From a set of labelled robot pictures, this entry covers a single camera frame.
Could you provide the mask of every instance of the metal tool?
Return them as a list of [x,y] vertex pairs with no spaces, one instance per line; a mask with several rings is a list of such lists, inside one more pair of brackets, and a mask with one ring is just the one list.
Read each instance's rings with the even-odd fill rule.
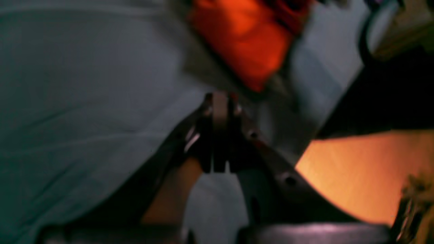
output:
[[46,228],[39,242],[113,243],[102,234],[107,231],[116,243],[194,243],[181,227],[139,226],[168,172],[194,157],[205,173],[229,165],[237,174],[251,225],[239,232],[239,243],[390,243],[387,227],[362,223],[330,204],[265,141],[236,95],[207,94],[109,199],[67,225]]

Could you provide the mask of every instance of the orange cloth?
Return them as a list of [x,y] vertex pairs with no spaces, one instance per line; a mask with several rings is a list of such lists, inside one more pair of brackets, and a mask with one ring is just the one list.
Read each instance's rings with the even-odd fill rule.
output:
[[283,0],[271,6],[262,0],[194,0],[191,17],[193,27],[241,81],[261,92],[300,33],[309,5],[295,12]]

